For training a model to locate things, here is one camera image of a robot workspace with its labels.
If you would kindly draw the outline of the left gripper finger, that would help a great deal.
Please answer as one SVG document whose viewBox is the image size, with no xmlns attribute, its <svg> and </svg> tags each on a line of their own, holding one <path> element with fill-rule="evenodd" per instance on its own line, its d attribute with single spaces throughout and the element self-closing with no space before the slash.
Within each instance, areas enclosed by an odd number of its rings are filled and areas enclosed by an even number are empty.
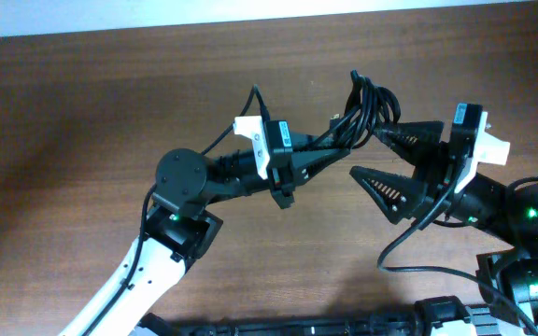
<svg viewBox="0 0 538 336">
<path fill-rule="evenodd" d="M 295 152 L 291 156 L 293 181 L 304 185 L 331 164 L 350 154 L 347 148 L 332 148 Z"/>
<path fill-rule="evenodd" d="M 304 133 L 292 133 L 290 135 L 290 146 L 286 147 L 287 152 L 300 152 L 307 150 L 324 149 L 324 143 L 317 143 L 317 136 Z"/>
</svg>

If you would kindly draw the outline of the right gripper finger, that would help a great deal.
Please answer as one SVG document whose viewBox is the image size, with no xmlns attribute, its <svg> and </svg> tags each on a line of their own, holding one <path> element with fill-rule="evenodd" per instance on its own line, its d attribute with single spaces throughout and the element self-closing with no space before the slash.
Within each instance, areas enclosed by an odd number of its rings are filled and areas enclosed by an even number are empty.
<svg viewBox="0 0 538 336">
<path fill-rule="evenodd" d="M 437 150 L 443 129 L 442 121 L 383 123 L 375 128 L 375 137 L 404 161 L 417 166 Z"/>
<path fill-rule="evenodd" d="M 369 194 L 391 224 L 413 217 L 427 194 L 427 184 L 403 175 L 353 166 L 349 174 Z"/>
</svg>

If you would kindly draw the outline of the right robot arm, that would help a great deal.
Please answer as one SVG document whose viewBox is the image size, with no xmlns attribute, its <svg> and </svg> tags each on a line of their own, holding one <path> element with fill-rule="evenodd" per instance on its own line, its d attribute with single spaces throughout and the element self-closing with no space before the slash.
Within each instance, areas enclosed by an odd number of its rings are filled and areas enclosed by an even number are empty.
<svg viewBox="0 0 538 336">
<path fill-rule="evenodd" d="M 509 145 L 482 126 L 454 124 L 446 142 L 440 122 L 407 123 L 379 132 L 380 140 L 414 167 L 412 176 L 355 166 L 350 174 L 387 220 L 411 226 L 377 259 L 388 273 L 446 273 L 478 284 L 493 314 L 531 333 L 538 331 L 538 176 L 509 185 L 476 172 L 481 163 L 505 164 Z M 389 254 L 429 225 L 472 227 L 511 247 L 480 254 L 475 274 L 443 266 L 388 266 Z"/>
</svg>

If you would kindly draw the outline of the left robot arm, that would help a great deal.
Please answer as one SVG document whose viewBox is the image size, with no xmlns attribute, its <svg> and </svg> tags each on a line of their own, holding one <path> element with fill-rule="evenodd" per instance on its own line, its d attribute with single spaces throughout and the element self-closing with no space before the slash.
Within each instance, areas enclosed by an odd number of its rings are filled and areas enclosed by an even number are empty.
<svg viewBox="0 0 538 336">
<path fill-rule="evenodd" d="M 293 192 L 349 154 L 329 138 L 248 134 L 252 147 L 211 159 L 187 148 L 166 153 L 148 191 L 137 237 L 64 335 L 127 335 L 207 252 L 223 224 L 213 203 L 267 191 L 281 209 Z"/>
</svg>

